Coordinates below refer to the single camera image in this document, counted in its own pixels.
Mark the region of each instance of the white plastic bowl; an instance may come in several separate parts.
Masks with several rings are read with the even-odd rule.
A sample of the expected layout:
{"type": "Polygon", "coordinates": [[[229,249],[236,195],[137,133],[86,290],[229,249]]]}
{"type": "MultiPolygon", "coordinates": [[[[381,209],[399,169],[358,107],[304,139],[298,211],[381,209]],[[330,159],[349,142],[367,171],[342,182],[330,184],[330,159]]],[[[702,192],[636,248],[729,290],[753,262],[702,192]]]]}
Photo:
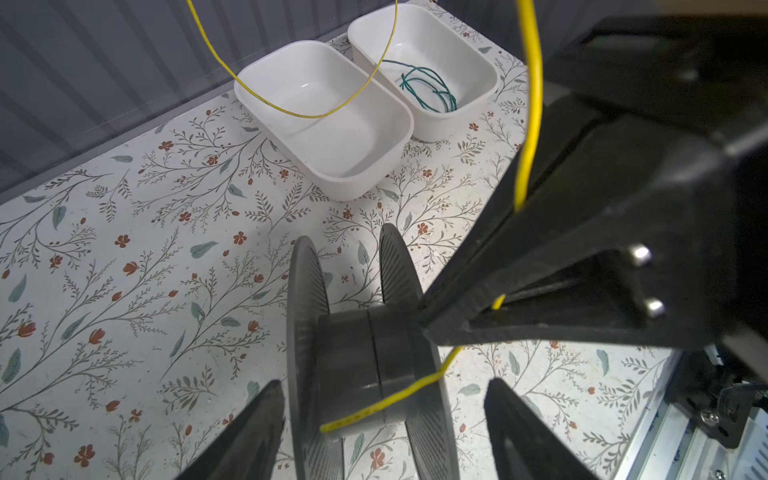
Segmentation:
{"type": "MultiPolygon", "coordinates": [[[[257,94],[300,114],[326,113],[368,78],[320,41],[286,45],[238,76],[257,94]]],[[[377,81],[344,108],[320,119],[284,114],[238,83],[235,95],[261,131],[333,200],[353,200],[380,182],[400,163],[403,145],[413,133],[409,109],[377,81]]]]}
{"type": "MultiPolygon", "coordinates": [[[[392,21],[394,5],[358,18],[349,26],[347,35],[353,48],[353,60],[363,70],[373,71],[384,52],[392,21]]],[[[456,98],[457,109],[450,113],[426,110],[409,92],[398,85],[400,75],[409,68],[382,63],[375,79],[384,84],[409,106],[414,118],[413,135],[422,141],[439,141],[466,129],[485,109],[488,98],[501,85],[496,68],[477,48],[467,44],[447,25],[417,5],[400,5],[395,37],[387,60],[427,67],[436,71],[456,98]]],[[[415,88],[419,97],[436,110],[442,106],[428,88],[415,88]]]]}

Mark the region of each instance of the floral pattern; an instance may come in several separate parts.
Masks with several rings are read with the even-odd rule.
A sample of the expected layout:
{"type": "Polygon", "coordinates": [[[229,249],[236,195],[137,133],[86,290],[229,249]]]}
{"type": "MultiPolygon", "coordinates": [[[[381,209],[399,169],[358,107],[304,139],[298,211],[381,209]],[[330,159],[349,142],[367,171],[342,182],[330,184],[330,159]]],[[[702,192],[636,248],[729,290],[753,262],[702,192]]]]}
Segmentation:
{"type": "MultiPolygon", "coordinates": [[[[0,471],[145,480],[186,468],[261,385],[285,379],[301,235],[318,248],[333,311],[381,301],[384,223],[429,286],[520,148],[528,86],[522,62],[420,2],[492,58],[503,86],[463,133],[409,141],[357,200],[329,200],[228,92],[0,207],[0,471]]],[[[330,43],[351,56],[345,35],[330,43]]],[[[482,409],[493,376],[610,477],[667,356],[470,346],[446,378],[462,478],[495,474],[482,409]]],[[[295,478],[292,450],[286,425],[274,478],[295,478]]],[[[402,425],[349,438],[344,452],[345,478],[416,476],[402,425]]]]}

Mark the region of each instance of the wire spool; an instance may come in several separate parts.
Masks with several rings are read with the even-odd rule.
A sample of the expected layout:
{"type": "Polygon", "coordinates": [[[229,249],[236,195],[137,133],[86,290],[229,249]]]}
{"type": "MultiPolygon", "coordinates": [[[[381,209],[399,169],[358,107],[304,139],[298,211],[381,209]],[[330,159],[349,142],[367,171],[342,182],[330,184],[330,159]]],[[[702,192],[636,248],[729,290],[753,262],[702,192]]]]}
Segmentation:
{"type": "Polygon", "coordinates": [[[328,314],[323,273],[309,238],[296,241],[288,287],[291,426],[299,480],[337,480],[342,439],[405,422],[420,478],[458,478],[445,384],[320,434],[319,425],[371,405],[440,369],[437,347],[421,333],[422,289],[399,231],[382,228],[379,266],[384,305],[328,314]]]}

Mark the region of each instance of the metal screw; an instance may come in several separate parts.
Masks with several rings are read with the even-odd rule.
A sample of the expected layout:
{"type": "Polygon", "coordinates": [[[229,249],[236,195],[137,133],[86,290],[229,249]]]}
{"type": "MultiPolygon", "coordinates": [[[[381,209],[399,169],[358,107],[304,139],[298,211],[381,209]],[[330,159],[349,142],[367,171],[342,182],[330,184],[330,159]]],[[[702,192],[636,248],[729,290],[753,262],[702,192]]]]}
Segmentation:
{"type": "Polygon", "coordinates": [[[627,248],[632,265],[648,265],[651,259],[650,250],[642,243],[634,243],[627,248]]]}
{"type": "Polygon", "coordinates": [[[661,300],[655,297],[646,298],[643,300],[643,307],[645,308],[645,314],[650,318],[662,316],[664,315],[664,312],[666,312],[664,304],[661,302],[661,300]]]}
{"type": "Polygon", "coordinates": [[[720,423],[720,416],[714,410],[702,410],[701,421],[710,427],[714,427],[720,423]]]}

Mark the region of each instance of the yellow wire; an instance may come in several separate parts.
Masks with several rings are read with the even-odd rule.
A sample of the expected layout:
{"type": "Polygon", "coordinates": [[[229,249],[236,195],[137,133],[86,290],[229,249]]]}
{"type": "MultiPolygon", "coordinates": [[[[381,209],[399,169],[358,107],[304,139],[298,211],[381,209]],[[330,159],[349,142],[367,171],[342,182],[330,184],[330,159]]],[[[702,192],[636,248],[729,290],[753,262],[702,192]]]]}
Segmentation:
{"type": "Polygon", "coordinates": [[[541,130],[541,109],[544,103],[544,61],[541,59],[541,43],[538,38],[536,12],[532,0],[518,0],[520,32],[528,63],[528,133],[520,154],[518,174],[515,178],[515,212],[520,211],[528,196],[528,179],[531,177],[533,158],[536,155],[538,134],[541,130]]]}
{"type": "MultiPolygon", "coordinates": [[[[536,13],[533,8],[532,0],[518,0],[518,12],[520,16],[520,29],[523,37],[523,44],[525,46],[525,59],[528,62],[528,133],[525,138],[525,145],[520,155],[520,163],[518,164],[518,173],[515,178],[515,212],[519,211],[525,203],[525,198],[528,195],[528,179],[531,176],[531,166],[533,165],[533,158],[536,153],[536,147],[538,145],[538,135],[541,130],[541,109],[543,104],[543,90],[544,90],[544,75],[543,75],[543,61],[541,59],[541,44],[538,37],[538,26],[536,25],[536,13]]],[[[501,295],[497,298],[491,308],[498,310],[502,307],[504,298],[506,295],[501,295]]],[[[457,346],[448,354],[443,362],[440,370],[417,380],[413,385],[400,392],[394,393],[380,402],[374,403],[370,407],[366,407],[358,412],[353,413],[343,419],[336,420],[335,422],[329,422],[320,426],[322,433],[332,432],[333,430],[352,425],[357,423],[365,417],[371,416],[374,413],[381,412],[383,409],[391,406],[400,400],[406,399],[414,393],[423,389],[427,385],[431,385],[438,382],[451,363],[456,358],[459,352],[464,347],[457,346]]]]}
{"type": "Polygon", "coordinates": [[[361,91],[363,91],[363,89],[365,89],[365,87],[367,87],[368,84],[371,83],[371,80],[373,79],[373,75],[375,75],[376,72],[379,71],[379,67],[381,66],[382,62],[384,61],[384,56],[386,55],[386,52],[389,50],[389,45],[392,43],[392,37],[395,36],[395,27],[397,26],[397,0],[395,0],[395,21],[392,23],[392,33],[389,34],[389,41],[386,42],[386,48],[384,48],[384,53],[382,53],[382,57],[379,59],[379,63],[376,64],[376,68],[373,69],[373,73],[371,73],[371,76],[368,77],[368,80],[366,80],[366,83],[363,84],[362,87],[360,87],[360,89],[358,91],[356,91],[353,96],[349,97],[349,99],[347,101],[345,101],[344,103],[342,103],[338,107],[334,108],[330,112],[328,112],[326,114],[322,114],[322,115],[303,115],[303,114],[294,113],[292,111],[288,111],[285,108],[278,107],[274,103],[268,101],[265,98],[262,98],[255,91],[253,91],[250,88],[248,88],[248,85],[244,84],[243,81],[240,80],[237,77],[237,75],[235,75],[235,72],[233,72],[232,69],[229,68],[229,66],[226,63],[224,63],[224,60],[222,60],[221,57],[219,57],[219,54],[216,53],[216,50],[214,49],[214,46],[210,44],[210,40],[208,40],[208,35],[205,35],[205,29],[203,28],[203,24],[200,23],[200,17],[197,16],[197,11],[194,9],[194,5],[192,5],[192,0],[187,0],[187,6],[190,8],[190,12],[192,12],[192,16],[194,17],[194,22],[197,24],[197,29],[200,30],[200,35],[202,35],[203,40],[205,41],[205,45],[208,45],[208,49],[210,50],[210,53],[214,54],[214,57],[221,64],[221,66],[224,67],[224,70],[228,71],[230,73],[230,75],[232,75],[232,78],[234,78],[235,81],[237,83],[239,83],[241,87],[245,88],[245,90],[248,93],[250,93],[251,95],[253,95],[254,97],[258,98],[259,100],[261,100],[265,104],[271,106],[272,108],[274,108],[276,110],[279,110],[279,111],[282,111],[284,114],[292,115],[294,117],[299,117],[299,118],[323,118],[323,117],[327,117],[328,115],[330,115],[332,113],[336,113],[337,111],[341,110],[349,102],[351,102],[354,97],[356,97],[361,91]]]}
{"type": "Polygon", "coordinates": [[[352,425],[353,423],[357,423],[360,420],[364,419],[365,417],[370,417],[374,413],[381,412],[383,409],[387,408],[388,406],[393,405],[399,402],[400,400],[404,400],[410,397],[411,395],[423,389],[427,385],[431,385],[439,381],[448,371],[448,368],[451,366],[451,362],[453,362],[453,359],[456,358],[458,353],[461,352],[463,348],[464,348],[463,346],[454,347],[454,349],[451,350],[451,352],[445,358],[445,361],[442,363],[440,370],[438,370],[437,372],[417,380],[407,389],[400,390],[397,393],[393,393],[392,395],[388,396],[384,400],[376,402],[373,405],[369,407],[365,407],[362,410],[358,410],[357,412],[354,412],[350,416],[344,417],[343,419],[340,419],[340,420],[336,420],[335,422],[329,422],[324,425],[321,425],[320,431],[322,433],[328,433],[328,432],[332,432],[333,430],[346,427],[347,425],[352,425]]]}

